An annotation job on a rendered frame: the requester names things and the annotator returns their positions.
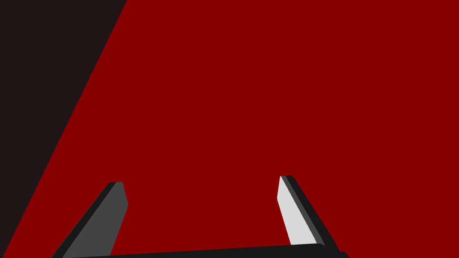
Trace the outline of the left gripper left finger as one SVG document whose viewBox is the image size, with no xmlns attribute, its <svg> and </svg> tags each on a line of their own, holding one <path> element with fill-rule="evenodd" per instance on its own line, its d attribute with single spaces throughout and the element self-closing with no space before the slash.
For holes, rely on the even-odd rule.
<svg viewBox="0 0 459 258">
<path fill-rule="evenodd" d="M 108 183 L 52 258 L 109 256 L 127 208 L 123 183 Z"/>
</svg>

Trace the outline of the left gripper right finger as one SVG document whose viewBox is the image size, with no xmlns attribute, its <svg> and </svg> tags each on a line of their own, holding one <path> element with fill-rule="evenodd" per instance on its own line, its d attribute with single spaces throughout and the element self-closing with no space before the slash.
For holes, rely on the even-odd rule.
<svg viewBox="0 0 459 258">
<path fill-rule="evenodd" d="M 291 245 L 319 244 L 340 252 L 336 242 L 292 176 L 281 176 L 277 203 Z"/>
</svg>

